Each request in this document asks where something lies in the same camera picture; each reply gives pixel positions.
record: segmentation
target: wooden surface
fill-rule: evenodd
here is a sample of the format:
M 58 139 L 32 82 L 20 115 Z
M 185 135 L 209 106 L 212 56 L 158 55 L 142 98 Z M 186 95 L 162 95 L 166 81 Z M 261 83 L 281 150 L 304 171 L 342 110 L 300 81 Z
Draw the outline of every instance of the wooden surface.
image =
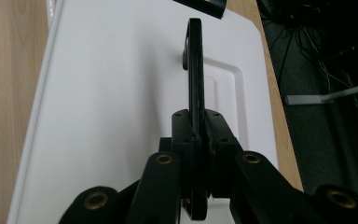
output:
M 7 219 L 48 36 L 45 4 L 0 0 L 0 223 Z M 302 189 L 257 4 L 228 0 L 227 7 L 253 21 L 263 37 L 280 171 Z

